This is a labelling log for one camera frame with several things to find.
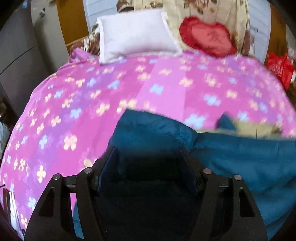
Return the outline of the teal padded jacket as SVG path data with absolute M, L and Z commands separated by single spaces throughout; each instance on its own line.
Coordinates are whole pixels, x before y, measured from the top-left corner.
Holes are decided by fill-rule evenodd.
M 295 240 L 295 139 L 237 135 L 226 126 L 196 132 L 176 120 L 128 109 L 110 146 L 118 153 L 104 168 L 97 199 L 106 240 L 190 240 L 197 192 L 182 147 L 215 174 L 242 178 L 267 240 Z

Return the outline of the pink floral bed cover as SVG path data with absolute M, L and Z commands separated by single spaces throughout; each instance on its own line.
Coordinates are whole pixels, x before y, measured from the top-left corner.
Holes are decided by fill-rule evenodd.
M 100 65 L 77 49 L 33 91 L 4 152 L 1 181 L 13 193 L 13 227 L 27 228 L 55 173 L 76 174 L 103 154 L 126 109 L 164 115 L 196 130 L 215 128 L 228 113 L 295 136 L 295 109 L 279 81 L 253 58 L 187 51 Z

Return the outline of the red plastic bag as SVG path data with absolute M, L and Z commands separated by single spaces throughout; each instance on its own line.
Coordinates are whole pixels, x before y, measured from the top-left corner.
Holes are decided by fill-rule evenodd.
M 278 78 L 283 88 L 288 90 L 295 77 L 295 67 L 288 54 L 285 53 L 283 56 L 277 56 L 274 53 L 270 53 L 265 65 Z

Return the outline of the red heart cushion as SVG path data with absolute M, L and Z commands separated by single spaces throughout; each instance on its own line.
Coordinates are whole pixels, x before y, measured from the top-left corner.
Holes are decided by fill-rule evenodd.
M 229 30 L 221 23 L 209 24 L 196 16 L 190 16 L 180 24 L 179 33 L 187 46 L 212 57 L 223 58 L 237 52 Z

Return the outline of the grey wardrobe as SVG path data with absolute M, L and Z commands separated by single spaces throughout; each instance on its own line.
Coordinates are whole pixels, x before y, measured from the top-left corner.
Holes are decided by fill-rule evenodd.
M 1 99 L 20 116 L 33 90 L 68 60 L 55 1 L 21 1 L 1 28 Z

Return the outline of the cream floral quilt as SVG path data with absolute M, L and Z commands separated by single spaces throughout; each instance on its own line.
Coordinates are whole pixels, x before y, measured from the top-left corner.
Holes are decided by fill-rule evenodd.
M 229 30 L 231 43 L 237 52 L 249 54 L 248 1 L 118 1 L 116 7 L 119 13 L 165 7 L 170 29 L 182 49 L 190 49 L 182 42 L 179 33 L 184 18 L 196 16 L 205 23 L 220 23 Z

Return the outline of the white pillow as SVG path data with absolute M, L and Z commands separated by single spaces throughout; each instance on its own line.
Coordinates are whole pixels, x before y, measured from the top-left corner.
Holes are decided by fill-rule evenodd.
M 182 54 L 162 8 L 100 16 L 97 23 L 102 65 L 133 56 Z

